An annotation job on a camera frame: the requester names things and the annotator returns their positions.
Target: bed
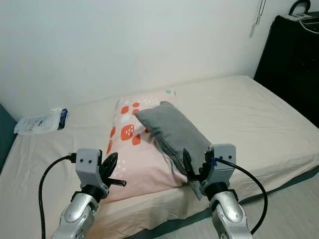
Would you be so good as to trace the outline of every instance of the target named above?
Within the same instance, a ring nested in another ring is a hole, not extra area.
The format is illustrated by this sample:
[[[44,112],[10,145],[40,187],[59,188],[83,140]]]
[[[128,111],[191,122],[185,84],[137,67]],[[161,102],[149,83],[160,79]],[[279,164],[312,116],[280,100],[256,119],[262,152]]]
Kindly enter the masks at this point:
[[[213,143],[232,143],[237,164],[253,173],[267,191],[319,165],[319,129],[286,102],[247,76],[175,85],[177,107]],[[0,176],[0,232],[3,238],[40,238],[37,188],[55,159],[81,147],[106,151],[118,97],[73,108],[65,129],[18,135]],[[48,174],[43,204],[49,238],[62,210],[79,190],[74,165],[61,162]],[[260,194],[235,171],[230,187],[239,200]],[[167,220],[184,219],[208,207],[186,185],[162,192],[100,203],[89,238],[121,239]]]

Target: black cabinet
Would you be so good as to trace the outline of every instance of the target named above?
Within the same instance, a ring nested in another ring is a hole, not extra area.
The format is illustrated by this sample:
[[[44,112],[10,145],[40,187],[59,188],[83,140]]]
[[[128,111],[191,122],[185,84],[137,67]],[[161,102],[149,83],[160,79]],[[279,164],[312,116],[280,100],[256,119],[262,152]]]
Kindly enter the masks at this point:
[[[319,12],[273,22],[254,79],[319,127]]]

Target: gray pillow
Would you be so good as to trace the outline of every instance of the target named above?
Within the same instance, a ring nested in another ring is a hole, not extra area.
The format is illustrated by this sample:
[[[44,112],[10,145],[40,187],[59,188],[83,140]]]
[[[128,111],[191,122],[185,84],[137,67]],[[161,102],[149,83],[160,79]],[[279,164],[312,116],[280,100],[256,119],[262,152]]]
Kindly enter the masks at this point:
[[[138,120],[157,139],[162,150],[174,161],[178,170],[186,175],[183,164],[183,150],[189,152],[195,174],[198,174],[211,143],[171,103],[161,102],[155,108],[135,113]]]

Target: white plastic package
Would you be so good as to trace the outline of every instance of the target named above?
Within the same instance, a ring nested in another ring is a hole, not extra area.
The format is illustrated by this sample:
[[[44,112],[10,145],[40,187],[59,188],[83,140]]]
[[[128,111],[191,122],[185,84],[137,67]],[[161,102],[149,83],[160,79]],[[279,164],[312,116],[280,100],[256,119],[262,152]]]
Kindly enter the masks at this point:
[[[67,109],[53,109],[51,113],[44,116],[23,117],[14,127],[14,133],[40,134],[62,129],[65,126]]]

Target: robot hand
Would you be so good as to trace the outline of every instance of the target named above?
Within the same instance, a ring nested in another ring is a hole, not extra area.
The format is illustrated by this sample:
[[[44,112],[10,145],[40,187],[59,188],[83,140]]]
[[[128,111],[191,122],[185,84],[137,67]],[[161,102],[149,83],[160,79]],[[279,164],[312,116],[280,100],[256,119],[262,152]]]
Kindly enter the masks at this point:
[[[102,164],[102,152],[82,148],[76,153],[75,170],[81,180],[82,191],[75,192],[71,204],[62,212],[53,239],[83,239],[90,230],[98,203],[109,194],[112,184],[126,186],[126,181],[109,178],[117,163],[112,153]]]
[[[252,239],[247,226],[247,216],[237,202],[234,190],[229,190],[229,179],[234,168],[225,164],[217,165],[216,158],[224,158],[231,163],[236,162],[236,147],[232,144],[216,144],[205,152],[205,162],[195,175],[191,158],[186,149],[183,161],[188,174],[188,180],[198,180],[200,191],[207,196],[212,210],[213,224],[220,239]]]

